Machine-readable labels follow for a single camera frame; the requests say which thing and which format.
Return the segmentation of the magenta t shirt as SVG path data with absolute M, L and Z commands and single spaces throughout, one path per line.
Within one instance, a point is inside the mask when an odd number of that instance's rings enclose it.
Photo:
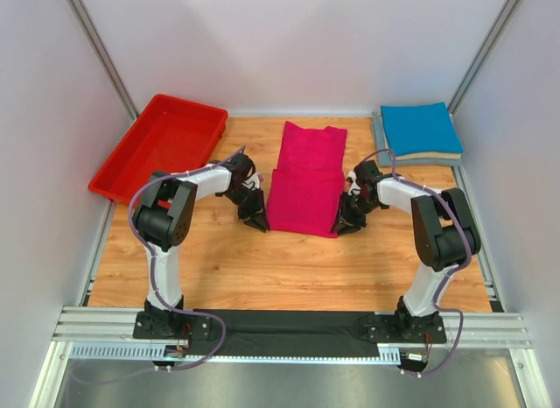
M 284 124 L 266 212 L 275 231 L 334 238 L 332 227 L 345 185 L 347 130 Z

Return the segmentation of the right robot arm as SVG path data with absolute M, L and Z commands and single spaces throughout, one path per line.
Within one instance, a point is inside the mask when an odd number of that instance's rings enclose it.
M 377 208 L 397 208 L 412 219 L 419 265 L 392 314 L 370 313 L 359 320 L 370 341 L 445 342 L 440 305 L 453 276 L 480 252 L 481 239 L 465 194 L 441 191 L 382 173 L 373 160 L 360 162 L 347 176 L 349 188 L 339 197 L 332 226 L 336 236 L 367 226 Z

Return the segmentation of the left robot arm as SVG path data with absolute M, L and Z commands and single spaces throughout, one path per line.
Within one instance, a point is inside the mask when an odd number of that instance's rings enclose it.
M 144 246 L 149 269 L 149 291 L 136 316 L 133 337 L 144 340 L 207 340 L 219 321 L 185 310 L 179 284 L 180 246 L 186 239 L 195 203 L 210 195 L 224 196 L 237 207 L 245 225 L 270 230 L 262 176 L 253 160 L 238 151 L 190 172 L 155 171 L 129 204 L 129 224 Z

